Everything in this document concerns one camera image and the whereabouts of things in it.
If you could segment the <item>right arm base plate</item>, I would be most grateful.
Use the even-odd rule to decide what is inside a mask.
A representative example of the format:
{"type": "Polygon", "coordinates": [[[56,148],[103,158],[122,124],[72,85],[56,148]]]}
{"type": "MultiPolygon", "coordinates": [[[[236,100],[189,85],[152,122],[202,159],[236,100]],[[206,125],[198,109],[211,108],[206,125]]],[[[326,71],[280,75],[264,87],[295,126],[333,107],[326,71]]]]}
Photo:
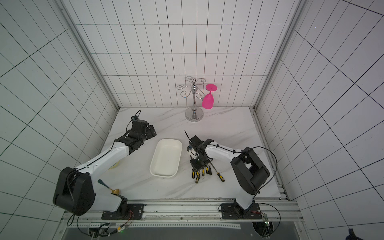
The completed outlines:
{"type": "Polygon", "coordinates": [[[242,209],[237,203],[219,205],[223,220],[261,220],[262,213],[258,204],[253,203],[248,209],[242,209]]]}

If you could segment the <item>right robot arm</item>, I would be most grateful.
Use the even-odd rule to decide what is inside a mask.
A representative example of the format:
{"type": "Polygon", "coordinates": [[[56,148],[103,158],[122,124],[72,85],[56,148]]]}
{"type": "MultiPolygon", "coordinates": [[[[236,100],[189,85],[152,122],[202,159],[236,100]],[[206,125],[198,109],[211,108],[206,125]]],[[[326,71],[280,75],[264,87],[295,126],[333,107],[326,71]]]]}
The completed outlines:
{"type": "Polygon", "coordinates": [[[235,198],[234,209],[244,214],[254,204],[254,198],[270,177],[270,171],[253,148],[243,150],[224,147],[212,139],[202,141],[199,137],[189,138],[187,152],[193,169],[192,178],[199,182],[205,173],[215,169],[213,160],[229,162],[241,187],[235,198]]]}

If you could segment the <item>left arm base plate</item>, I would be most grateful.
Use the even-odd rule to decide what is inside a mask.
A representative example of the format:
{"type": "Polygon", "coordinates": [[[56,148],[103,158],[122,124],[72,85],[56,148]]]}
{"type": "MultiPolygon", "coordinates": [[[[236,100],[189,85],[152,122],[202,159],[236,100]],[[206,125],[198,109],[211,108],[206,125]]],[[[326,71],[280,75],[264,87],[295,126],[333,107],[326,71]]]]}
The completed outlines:
{"type": "Polygon", "coordinates": [[[123,203],[115,212],[105,211],[102,214],[102,220],[141,220],[144,212],[144,204],[123,203]]]}

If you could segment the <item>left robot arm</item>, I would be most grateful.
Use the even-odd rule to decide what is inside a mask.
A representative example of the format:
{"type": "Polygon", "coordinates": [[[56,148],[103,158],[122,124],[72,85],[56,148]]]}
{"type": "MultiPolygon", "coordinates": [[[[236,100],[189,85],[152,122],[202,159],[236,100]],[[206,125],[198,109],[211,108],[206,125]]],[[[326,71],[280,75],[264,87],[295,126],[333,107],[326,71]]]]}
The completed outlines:
{"type": "Polygon", "coordinates": [[[132,128],[115,139],[107,150],[76,168],[66,167],[60,172],[53,204],[76,216],[91,210],[117,214],[118,219],[125,218],[129,211],[127,199],[113,193],[96,194],[94,184],[104,172],[156,135],[154,126],[134,117],[132,128]]]}

